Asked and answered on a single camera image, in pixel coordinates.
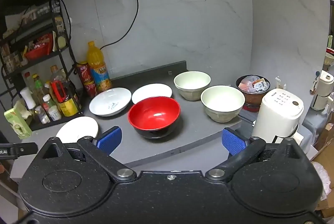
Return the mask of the white round plate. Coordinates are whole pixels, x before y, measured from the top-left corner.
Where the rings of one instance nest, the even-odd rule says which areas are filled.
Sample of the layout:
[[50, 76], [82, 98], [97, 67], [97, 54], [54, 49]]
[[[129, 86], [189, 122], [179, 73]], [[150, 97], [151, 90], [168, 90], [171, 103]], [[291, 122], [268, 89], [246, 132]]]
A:
[[76, 143], [85, 136], [95, 138], [99, 133], [97, 121], [91, 117], [83, 116], [70, 120], [57, 132], [56, 137], [62, 143]]

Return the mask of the white deep plate with logo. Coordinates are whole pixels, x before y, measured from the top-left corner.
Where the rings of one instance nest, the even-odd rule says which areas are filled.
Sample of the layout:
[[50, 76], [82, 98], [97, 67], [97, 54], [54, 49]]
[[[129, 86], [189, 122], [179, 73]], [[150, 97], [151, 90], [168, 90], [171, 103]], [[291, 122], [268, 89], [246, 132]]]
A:
[[112, 88], [95, 96], [89, 104], [89, 111], [100, 117], [115, 116], [128, 106], [131, 97], [131, 91], [126, 88]]

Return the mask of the cream bowl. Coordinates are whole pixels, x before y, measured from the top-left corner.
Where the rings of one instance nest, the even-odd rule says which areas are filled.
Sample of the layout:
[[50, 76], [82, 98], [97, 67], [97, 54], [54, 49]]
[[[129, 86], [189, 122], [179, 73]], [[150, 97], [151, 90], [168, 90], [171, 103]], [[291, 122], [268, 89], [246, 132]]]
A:
[[227, 123], [237, 117], [245, 104], [245, 96], [241, 91], [223, 85], [205, 89], [200, 99], [205, 113], [219, 123]]
[[198, 101], [201, 93], [209, 87], [211, 77], [204, 72], [187, 71], [174, 78], [179, 94], [188, 101]]

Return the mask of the red and black bowl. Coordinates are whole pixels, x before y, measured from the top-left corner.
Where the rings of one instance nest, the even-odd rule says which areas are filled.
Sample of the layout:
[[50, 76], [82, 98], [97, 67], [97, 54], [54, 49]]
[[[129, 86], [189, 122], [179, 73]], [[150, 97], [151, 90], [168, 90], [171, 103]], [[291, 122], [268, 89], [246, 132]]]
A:
[[145, 139], [161, 139], [176, 129], [180, 104], [170, 97], [150, 97], [134, 104], [127, 115], [136, 132]]

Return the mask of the white oval plate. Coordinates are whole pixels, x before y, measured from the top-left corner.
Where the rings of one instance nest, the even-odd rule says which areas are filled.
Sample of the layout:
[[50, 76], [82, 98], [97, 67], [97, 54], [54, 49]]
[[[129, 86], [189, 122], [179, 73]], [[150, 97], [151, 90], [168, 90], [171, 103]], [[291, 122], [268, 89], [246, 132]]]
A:
[[144, 85], [134, 91], [131, 100], [133, 104], [137, 104], [138, 102], [149, 97], [172, 97], [172, 94], [172, 89], [168, 85], [162, 83], [152, 83]]

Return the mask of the green tea carton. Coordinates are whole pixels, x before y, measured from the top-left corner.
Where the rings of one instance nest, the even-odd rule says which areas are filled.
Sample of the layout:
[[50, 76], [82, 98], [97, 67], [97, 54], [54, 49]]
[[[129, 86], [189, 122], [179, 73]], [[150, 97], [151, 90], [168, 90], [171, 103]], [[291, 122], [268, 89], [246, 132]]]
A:
[[29, 126], [32, 121], [32, 113], [25, 107], [22, 100], [18, 100], [13, 108], [5, 111], [4, 117], [21, 140], [32, 135]]

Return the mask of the clear spice jar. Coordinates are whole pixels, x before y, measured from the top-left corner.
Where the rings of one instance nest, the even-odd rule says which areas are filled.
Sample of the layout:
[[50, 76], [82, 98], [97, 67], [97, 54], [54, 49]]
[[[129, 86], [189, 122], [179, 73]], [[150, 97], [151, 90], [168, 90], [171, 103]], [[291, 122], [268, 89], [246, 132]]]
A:
[[47, 123], [50, 123], [50, 119], [49, 119], [48, 115], [46, 114], [46, 111], [43, 109], [42, 106], [39, 105], [39, 106], [35, 107], [34, 110], [35, 110], [35, 113], [37, 114], [40, 122], [43, 125], [45, 125]]

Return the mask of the white electric kettle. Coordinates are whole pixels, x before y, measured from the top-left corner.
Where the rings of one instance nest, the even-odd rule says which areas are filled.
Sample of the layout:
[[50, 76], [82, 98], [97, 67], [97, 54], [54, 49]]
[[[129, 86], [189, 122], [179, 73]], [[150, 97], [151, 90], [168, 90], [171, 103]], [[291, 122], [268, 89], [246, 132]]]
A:
[[262, 98], [251, 135], [266, 143], [293, 138], [301, 144], [304, 137], [298, 133], [298, 125], [303, 112], [304, 102], [298, 96], [284, 89], [273, 89]]

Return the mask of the white cap jar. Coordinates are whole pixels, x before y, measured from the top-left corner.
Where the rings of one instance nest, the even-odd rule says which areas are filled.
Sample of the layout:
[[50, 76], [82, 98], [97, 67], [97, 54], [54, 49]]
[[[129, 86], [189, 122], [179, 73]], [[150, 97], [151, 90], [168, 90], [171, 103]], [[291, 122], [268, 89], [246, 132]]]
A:
[[62, 115], [56, 105], [49, 107], [48, 115], [51, 117], [53, 121], [58, 121], [62, 118]]

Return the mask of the copper pot with packets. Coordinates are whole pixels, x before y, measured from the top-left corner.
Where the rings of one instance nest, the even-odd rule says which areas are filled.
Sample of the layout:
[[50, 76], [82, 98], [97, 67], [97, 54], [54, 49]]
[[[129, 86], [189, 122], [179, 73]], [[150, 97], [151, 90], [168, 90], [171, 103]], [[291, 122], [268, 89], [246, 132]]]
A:
[[239, 77], [235, 86], [245, 96], [243, 109], [250, 112], [258, 112], [262, 98], [270, 91], [268, 79], [259, 75], [246, 75]]

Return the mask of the white cap green bottle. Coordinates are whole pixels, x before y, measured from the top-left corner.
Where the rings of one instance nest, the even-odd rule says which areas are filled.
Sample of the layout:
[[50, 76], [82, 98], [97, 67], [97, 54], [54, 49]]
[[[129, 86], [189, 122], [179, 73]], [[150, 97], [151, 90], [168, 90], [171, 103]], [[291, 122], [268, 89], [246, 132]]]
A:
[[53, 101], [53, 99], [51, 98], [49, 94], [44, 95], [42, 99], [44, 101], [43, 107], [47, 112], [49, 112], [49, 109], [52, 108], [53, 106], [56, 107], [55, 102]]

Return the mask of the green label sauce bottle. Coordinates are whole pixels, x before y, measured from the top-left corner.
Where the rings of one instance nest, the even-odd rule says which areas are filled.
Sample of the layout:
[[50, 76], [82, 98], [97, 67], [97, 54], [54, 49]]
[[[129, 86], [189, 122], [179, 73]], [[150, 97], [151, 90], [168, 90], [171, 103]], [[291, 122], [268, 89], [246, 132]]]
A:
[[38, 74], [33, 74], [32, 78], [33, 78], [33, 83], [34, 83], [34, 90], [36, 92], [36, 96], [38, 98], [38, 101], [44, 107], [45, 101], [44, 101], [43, 97], [47, 94], [47, 92], [45, 92], [45, 90], [44, 90], [44, 88], [45, 88], [44, 84], [43, 84], [43, 82], [40, 79], [40, 76]]

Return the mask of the black metal spice rack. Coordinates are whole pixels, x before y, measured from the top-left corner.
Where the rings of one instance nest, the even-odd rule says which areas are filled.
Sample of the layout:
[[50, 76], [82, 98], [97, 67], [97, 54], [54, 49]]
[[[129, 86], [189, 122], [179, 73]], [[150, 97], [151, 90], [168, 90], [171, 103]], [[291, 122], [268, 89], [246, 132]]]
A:
[[41, 56], [35, 60], [28, 62], [28, 64], [19, 67], [13, 72], [9, 73], [5, 66], [4, 58], [1, 57], [1, 77], [7, 88], [6, 91], [2, 92], [1, 95], [9, 94], [11, 99], [15, 99], [15, 95], [12, 90], [19, 94], [21, 84], [20, 79], [22, 72], [35, 66], [43, 61], [46, 61], [52, 57], [58, 57], [62, 64], [63, 70], [66, 74], [68, 84], [67, 88], [74, 88], [70, 76], [71, 74], [77, 74], [77, 62], [71, 46], [71, 29], [64, 29], [63, 33], [60, 33], [56, 24], [56, 17], [62, 18], [63, 24], [70, 21], [67, 8], [63, 0], [50, 0], [49, 1], [49, 12], [42, 17], [32, 21], [30, 24], [20, 27], [5, 39], [1, 39], [1, 45], [8, 44], [11, 50], [18, 51], [22, 47], [28, 45], [29, 42], [37, 40], [37, 38], [51, 33], [55, 38], [53, 39], [53, 47], [55, 51], [50, 51], [49, 54]]

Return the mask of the orange juice bottle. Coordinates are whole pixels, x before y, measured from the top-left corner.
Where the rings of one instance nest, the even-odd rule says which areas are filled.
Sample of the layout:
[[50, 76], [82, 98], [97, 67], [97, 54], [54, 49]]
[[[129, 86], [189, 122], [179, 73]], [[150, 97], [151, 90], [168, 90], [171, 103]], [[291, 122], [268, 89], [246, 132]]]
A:
[[91, 69], [97, 92], [102, 93], [112, 88], [109, 73], [101, 49], [95, 46], [94, 41], [88, 42], [87, 62]]

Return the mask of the cardboard box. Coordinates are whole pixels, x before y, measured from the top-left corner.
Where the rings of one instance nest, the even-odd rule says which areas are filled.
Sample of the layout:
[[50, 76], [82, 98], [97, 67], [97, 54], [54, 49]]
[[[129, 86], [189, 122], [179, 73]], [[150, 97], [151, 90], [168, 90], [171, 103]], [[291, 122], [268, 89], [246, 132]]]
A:
[[333, 123], [328, 123], [315, 144], [318, 150], [312, 158], [323, 181], [323, 197], [317, 205], [325, 218], [333, 217]]

